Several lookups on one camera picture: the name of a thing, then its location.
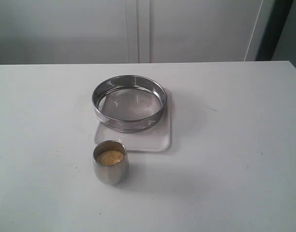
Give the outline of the yellow millet grains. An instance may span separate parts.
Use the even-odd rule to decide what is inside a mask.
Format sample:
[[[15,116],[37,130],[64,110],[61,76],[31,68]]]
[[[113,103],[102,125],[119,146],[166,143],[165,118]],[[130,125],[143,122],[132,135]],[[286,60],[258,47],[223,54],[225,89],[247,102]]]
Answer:
[[[124,158],[124,154],[116,150],[108,150],[101,153],[97,157],[97,162],[104,166],[113,166],[121,162]]]

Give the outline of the clear square plastic tray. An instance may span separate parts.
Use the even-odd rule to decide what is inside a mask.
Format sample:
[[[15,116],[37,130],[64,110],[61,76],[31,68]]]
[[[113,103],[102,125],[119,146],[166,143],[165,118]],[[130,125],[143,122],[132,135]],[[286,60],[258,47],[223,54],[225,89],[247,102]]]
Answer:
[[[171,144],[171,93],[168,89],[167,108],[160,121],[153,127],[132,133],[122,133],[99,123],[95,134],[95,144],[106,140],[116,140],[130,152],[163,152]],[[138,89],[123,89],[110,93],[100,102],[100,108],[110,116],[122,119],[139,119],[155,113],[160,107],[157,98]]]

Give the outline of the round steel mesh sieve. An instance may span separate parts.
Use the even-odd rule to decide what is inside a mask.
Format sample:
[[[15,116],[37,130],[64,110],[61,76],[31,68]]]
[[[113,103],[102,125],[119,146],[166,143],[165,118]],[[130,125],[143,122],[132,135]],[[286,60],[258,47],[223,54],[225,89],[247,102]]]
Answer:
[[[163,116],[165,89],[139,75],[120,75],[101,82],[93,91],[95,115],[106,127],[122,133],[147,130]]]

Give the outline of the stainless steel cup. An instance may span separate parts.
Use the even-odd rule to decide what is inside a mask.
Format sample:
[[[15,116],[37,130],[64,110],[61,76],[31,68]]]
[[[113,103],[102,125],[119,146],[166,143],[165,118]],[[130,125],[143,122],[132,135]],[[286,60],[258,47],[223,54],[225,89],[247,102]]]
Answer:
[[[108,150],[120,151],[124,154],[121,162],[113,166],[104,166],[97,162],[97,157]],[[107,140],[99,143],[93,151],[93,165],[97,178],[108,185],[116,185],[121,182],[129,170],[129,160],[125,146],[115,140]]]

